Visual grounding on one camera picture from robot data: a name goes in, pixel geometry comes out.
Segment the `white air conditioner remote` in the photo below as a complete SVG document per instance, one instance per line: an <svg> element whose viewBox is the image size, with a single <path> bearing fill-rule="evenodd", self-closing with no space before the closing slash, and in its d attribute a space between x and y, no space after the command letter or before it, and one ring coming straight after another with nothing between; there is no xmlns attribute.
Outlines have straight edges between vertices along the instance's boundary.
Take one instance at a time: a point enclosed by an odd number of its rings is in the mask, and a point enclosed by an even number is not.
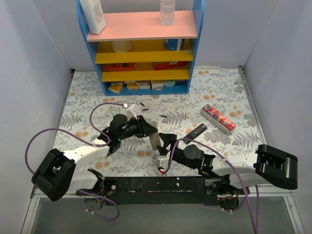
<svg viewBox="0 0 312 234"><path fill-rule="evenodd" d="M154 128L156 128L156 132L151 134L149 136L149 139L150 139L150 143L151 143L151 147L152 149L155 151L157 150L157 146L160 146L161 143L160 143L160 137L158 135L158 129L157 129L157 124L155 121L151 122L150 125L152 125Z"/></svg>

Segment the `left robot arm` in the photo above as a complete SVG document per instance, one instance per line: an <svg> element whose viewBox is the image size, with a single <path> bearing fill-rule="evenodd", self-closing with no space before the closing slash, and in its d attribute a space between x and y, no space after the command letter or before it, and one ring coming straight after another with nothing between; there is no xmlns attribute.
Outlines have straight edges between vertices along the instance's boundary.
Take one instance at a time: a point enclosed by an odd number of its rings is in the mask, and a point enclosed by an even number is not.
<svg viewBox="0 0 312 234"><path fill-rule="evenodd" d="M122 114L115 115L110 126L90 145L63 152L50 150L35 171L32 183L51 201L70 191L100 195L104 192L104 176L94 169L80 171L80 168L110 156L120 148L122 140L130 137L149 137L153 148L160 144L155 123L148 123L143 116L128 119Z"/></svg>

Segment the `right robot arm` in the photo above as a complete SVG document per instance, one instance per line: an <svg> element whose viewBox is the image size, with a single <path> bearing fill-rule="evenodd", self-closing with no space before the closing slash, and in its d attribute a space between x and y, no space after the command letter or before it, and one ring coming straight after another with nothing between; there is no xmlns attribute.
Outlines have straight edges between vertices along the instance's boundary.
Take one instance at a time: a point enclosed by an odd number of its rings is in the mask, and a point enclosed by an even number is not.
<svg viewBox="0 0 312 234"><path fill-rule="evenodd" d="M272 146L260 144L254 153L225 158L218 152L212 155L204 153L198 148L200 142L195 140L180 149L176 135L160 133L159 137L163 145L157 146L159 156L156 166L162 174L175 161L208 178L224 177L220 187L227 194L261 184L271 184L286 190L298 188L298 158Z"/></svg>

